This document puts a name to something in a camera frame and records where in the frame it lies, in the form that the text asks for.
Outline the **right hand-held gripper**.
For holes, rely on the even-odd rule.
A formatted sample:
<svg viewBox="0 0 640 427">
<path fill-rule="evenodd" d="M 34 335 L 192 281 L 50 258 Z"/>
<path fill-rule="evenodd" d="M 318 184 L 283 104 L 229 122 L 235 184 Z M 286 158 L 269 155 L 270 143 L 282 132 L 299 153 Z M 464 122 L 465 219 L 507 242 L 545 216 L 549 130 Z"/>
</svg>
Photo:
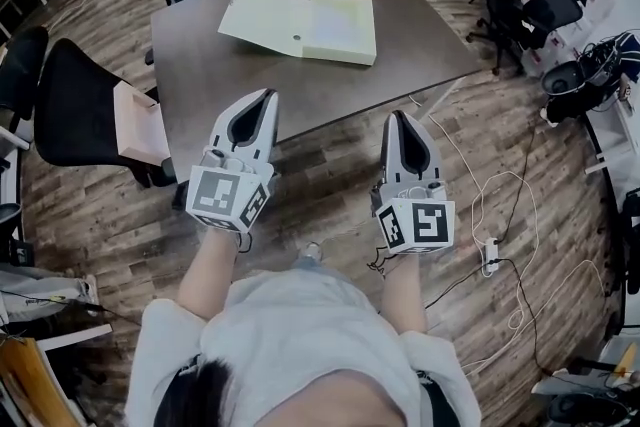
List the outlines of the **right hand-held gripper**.
<svg viewBox="0 0 640 427">
<path fill-rule="evenodd" d="M 381 165 L 371 203 L 389 253 L 422 254 L 451 247 L 455 203 L 447 199 L 440 153 L 411 115 L 393 111 L 386 119 Z"/>
</svg>

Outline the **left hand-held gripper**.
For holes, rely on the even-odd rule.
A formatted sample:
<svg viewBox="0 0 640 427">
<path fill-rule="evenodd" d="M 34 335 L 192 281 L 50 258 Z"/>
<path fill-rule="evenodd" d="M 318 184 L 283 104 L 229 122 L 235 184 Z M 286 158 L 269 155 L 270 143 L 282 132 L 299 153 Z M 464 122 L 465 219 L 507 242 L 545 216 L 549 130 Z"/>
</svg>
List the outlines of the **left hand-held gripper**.
<svg viewBox="0 0 640 427">
<path fill-rule="evenodd" d="M 201 162 L 191 168 L 189 215 L 208 227 L 250 231 L 271 196 L 278 117 L 273 89 L 247 94 L 218 116 Z"/>
</svg>

